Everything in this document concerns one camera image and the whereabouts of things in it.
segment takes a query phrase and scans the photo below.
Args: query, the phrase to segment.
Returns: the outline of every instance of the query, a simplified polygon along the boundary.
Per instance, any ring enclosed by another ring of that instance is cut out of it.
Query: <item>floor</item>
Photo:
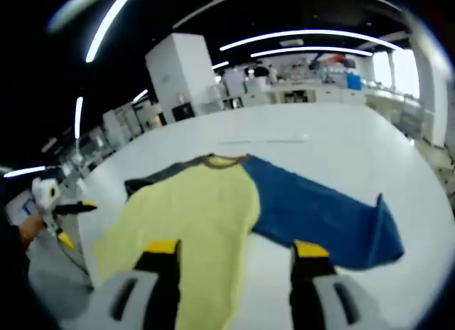
[[[392,123],[400,117],[400,111],[392,100],[369,100],[367,105]],[[447,195],[455,192],[455,170],[447,149],[433,147],[424,139],[416,139],[414,146],[433,168]]]

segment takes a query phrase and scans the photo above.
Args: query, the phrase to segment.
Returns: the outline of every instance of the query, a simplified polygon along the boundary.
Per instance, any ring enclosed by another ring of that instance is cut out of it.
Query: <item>ceiling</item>
[[[153,92],[144,56],[172,32],[172,25],[212,0],[129,0],[114,20],[95,61],[85,56],[115,0],[99,0],[65,28],[49,35],[46,24],[67,0],[2,0],[0,164],[47,164],[40,149],[49,137],[72,133],[76,98],[84,96],[82,132],[103,112]],[[278,39],[224,52],[219,47],[263,33],[328,28],[384,36],[406,30],[400,13],[376,0],[229,0],[192,18],[175,32],[205,36],[213,63],[246,62],[250,54],[279,48]],[[305,46],[355,48],[363,41],[304,36]]]

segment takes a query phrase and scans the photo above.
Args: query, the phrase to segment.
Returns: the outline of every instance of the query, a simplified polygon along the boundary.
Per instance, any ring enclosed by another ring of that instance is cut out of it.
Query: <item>white table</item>
[[[303,139],[303,143],[226,144],[226,141]],[[455,258],[449,202],[429,165],[407,139],[367,107],[292,104],[244,108],[187,119],[129,143],[86,179],[85,194],[102,206],[79,217],[82,247],[95,286],[94,239],[117,220],[126,179],[149,175],[201,154],[251,153],[373,204],[383,193],[402,237],[395,264],[350,275],[379,302],[393,328],[414,326],[437,295]],[[247,262],[234,329],[292,329],[290,251],[258,235]]]

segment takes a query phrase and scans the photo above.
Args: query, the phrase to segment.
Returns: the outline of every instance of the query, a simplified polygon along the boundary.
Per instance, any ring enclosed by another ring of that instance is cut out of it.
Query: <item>ceiling light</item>
[[[45,145],[41,148],[41,152],[44,154],[45,152],[49,151],[51,147],[55,145],[57,142],[57,138],[53,137],[49,140],[49,142],[45,143]]]
[[[44,171],[45,169],[46,169],[45,166],[37,166],[35,168],[14,170],[14,171],[8,172],[7,174],[4,174],[3,177],[8,179],[8,178],[16,177],[16,176],[20,176],[20,175],[31,174],[32,172]]]
[[[221,67],[224,67],[225,65],[228,65],[228,64],[229,64],[229,61],[225,61],[225,62],[222,62],[222,63],[218,63],[217,65],[213,65],[213,66],[212,66],[212,69],[221,68]]]
[[[116,0],[113,3],[109,11],[107,12],[106,16],[102,20],[100,27],[98,28],[97,33],[95,34],[95,37],[93,38],[92,44],[90,45],[90,48],[87,53],[87,57],[85,58],[85,62],[89,63],[95,59],[98,48],[101,45],[102,39],[106,35],[107,29],[109,29],[115,17],[117,16],[117,14],[120,12],[123,5],[125,5],[127,1],[128,0]]]
[[[251,54],[252,58],[257,58],[259,56],[278,54],[278,53],[288,53],[291,51],[325,51],[327,53],[352,53],[364,56],[372,56],[373,53],[364,50],[358,49],[349,49],[349,48],[339,48],[339,47],[293,47],[293,48],[283,48],[275,50],[261,51],[260,53]]]
[[[76,100],[76,113],[74,115],[74,138],[79,139],[80,136],[80,115],[82,113],[82,103],[84,102],[83,97],[79,97]]]
[[[255,37],[250,37],[246,38],[245,40],[237,41],[234,43],[227,44],[226,46],[223,46],[220,48],[221,51],[231,49],[234,47],[241,46],[243,44],[255,42],[255,41],[260,41],[260,40],[266,40],[268,38],[275,38],[275,37],[283,37],[283,36],[295,36],[295,35],[334,35],[334,36],[345,36],[345,37],[352,37],[352,38],[359,38],[360,40],[365,40],[365,41],[370,41],[376,44],[380,44],[382,46],[386,46],[388,48],[394,49],[394,50],[400,50],[402,49],[399,46],[396,46],[395,44],[392,44],[390,42],[381,40],[376,37],[371,37],[371,36],[366,36],[361,33],[351,33],[349,31],[338,31],[338,30],[293,30],[293,31],[280,31],[278,33],[267,33],[265,35],[260,35],[260,36],[255,36]]]
[[[139,99],[141,99],[145,94],[147,94],[149,92],[149,90],[143,90],[142,92],[140,92],[134,99],[133,101],[136,102],[136,101],[139,101]]]

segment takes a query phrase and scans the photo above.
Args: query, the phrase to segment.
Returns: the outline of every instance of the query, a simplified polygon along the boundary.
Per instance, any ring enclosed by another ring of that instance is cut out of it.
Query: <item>white cabinet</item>
[[[259,92],[257,94],[245,94],[242,96],[243,107],[253,107],[260,105],[270,105],[270,98],[267,94]]]
[[[367,99],[361,90],[343,89],[341,90],[341,101],[343,104],[365,105]]]
[[[337,87],[318,87],[314,90],[316,102],[341,102],[341,90]]]

